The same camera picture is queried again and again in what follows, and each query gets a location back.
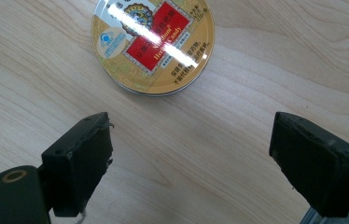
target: round tin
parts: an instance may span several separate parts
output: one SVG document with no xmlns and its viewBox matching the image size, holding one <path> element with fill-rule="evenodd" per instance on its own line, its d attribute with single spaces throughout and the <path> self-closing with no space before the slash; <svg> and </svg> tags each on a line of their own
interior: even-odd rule
<svg viewBox="0 0 349 224">
<path fill-rule="evenodd" d="M 200 75 L 214 29 L 204 0 L 100 0 L 91 34 L 100 63 L 120 86 L 166 95 Z"/>
</svg>

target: wood grain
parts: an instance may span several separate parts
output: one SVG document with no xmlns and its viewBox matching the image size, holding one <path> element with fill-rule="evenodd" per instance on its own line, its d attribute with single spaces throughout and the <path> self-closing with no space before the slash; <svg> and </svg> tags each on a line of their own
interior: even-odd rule
<svg viewBox="0 0 349 224">
<path fill-rule="evenodd" d="M 209 0 L 216 44 L 175 95 L 123 90 L 91 43 L 97 0 L 0 1 L 0 172 L 107 111 L 114 163 L 85 223 L 298 223 L 307 202 L 268 155 L 273 116 L 349 142 L 349 0 Z M 76 218 L 52 217 L 53 223 Z"/>
</svg>

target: red label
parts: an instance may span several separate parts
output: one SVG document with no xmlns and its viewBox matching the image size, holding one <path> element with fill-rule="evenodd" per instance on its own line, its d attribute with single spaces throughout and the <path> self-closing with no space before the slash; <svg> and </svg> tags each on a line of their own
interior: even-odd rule
<svg viewBox="0 0 349 224">
<path fill-rule="evenodd" d="M 155 45 L 143 36 L 138 36 L 128 48 L 127 53 L 136 61 L 152 71 L 165 54 L 163 46 L 172 44 L 187 27 L 189 20 L 164 2 L 155 13 L 150 32 L 160 37 L 161 42 Z"/>
</svg>

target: screw hole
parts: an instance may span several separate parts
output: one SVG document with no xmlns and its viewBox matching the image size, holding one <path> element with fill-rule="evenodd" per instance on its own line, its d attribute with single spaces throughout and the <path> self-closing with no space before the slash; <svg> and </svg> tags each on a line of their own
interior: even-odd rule
<svg viewBox="0 0 349 224">
<path fill-rule="evenodd" d="M 3 176 L 2 181 L 6 184 L 9 184 L 22 179 L 24 176 L 26 176 L 26 174 L 27 172 L 24 170 L 13 171 Z"/>
</svg>

